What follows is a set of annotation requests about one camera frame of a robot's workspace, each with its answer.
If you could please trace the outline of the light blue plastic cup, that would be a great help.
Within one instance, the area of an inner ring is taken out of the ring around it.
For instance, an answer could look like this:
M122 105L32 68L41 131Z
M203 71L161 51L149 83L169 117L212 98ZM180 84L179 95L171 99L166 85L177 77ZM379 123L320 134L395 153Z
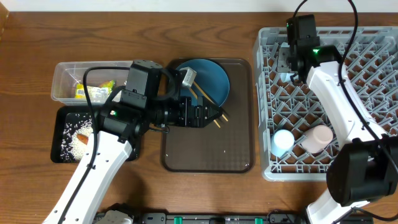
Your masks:
M281 157L294 148L294 142L294 135L286 129L281 129L271 137L271 153Z

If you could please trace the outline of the yellow green snack wrapper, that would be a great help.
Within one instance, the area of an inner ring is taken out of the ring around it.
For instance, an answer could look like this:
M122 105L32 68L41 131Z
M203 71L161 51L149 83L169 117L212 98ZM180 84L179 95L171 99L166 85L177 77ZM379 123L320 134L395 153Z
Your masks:
M92 100L105 100L111 94L115 80L106 81L99 86L87 86L88 94ZM77 84L75 90L75 99L86 98L83 84Z

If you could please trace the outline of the pink plastic cup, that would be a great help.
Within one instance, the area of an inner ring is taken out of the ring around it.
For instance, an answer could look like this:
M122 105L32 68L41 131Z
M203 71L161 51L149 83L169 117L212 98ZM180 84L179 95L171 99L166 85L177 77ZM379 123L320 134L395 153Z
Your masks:
M318 125L304 132L305 139L301 146L312 154L319 153L331 143L333 139L332 130L325 125Z

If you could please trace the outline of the orange carrot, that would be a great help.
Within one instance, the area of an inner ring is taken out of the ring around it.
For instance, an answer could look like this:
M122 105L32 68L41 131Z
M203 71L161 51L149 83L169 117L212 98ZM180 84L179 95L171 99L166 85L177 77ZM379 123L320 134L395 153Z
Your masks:
M83 144L87 145L88 144L88 136L85 136L83 134L77 134L77 139L82 142Z

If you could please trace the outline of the light blue bowl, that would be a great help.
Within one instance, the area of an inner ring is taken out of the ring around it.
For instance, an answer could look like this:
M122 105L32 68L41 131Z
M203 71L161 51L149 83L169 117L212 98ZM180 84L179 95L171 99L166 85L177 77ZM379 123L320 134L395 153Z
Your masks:
M299 83L299 75L297 73L279 73L282 83Z

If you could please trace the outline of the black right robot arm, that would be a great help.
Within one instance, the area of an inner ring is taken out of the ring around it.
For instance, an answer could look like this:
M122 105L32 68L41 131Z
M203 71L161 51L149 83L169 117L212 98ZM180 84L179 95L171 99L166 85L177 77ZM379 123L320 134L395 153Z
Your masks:
M296 219L297 223L340 223L363 206L397 189L397 138L368 113L352 87L345 56L322 45L314 15L286 21L290 69L323 106L340 147L326 173L327 189Z

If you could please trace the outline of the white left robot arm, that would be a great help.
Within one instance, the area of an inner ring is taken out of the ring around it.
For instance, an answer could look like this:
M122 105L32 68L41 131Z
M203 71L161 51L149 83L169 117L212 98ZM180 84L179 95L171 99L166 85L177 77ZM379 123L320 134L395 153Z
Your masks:
M204 128L223 114L204 96L193 106L191 98L179 95L188 71L164 68L150 60L134 60L126 68L126 85L116 87L102 106L94 108L87 85L87 76L94 70L90 67L83 74L93 128L90 150L45 223L91 223L118 170L138 157L137 143L150 125L160 132L169 126Z

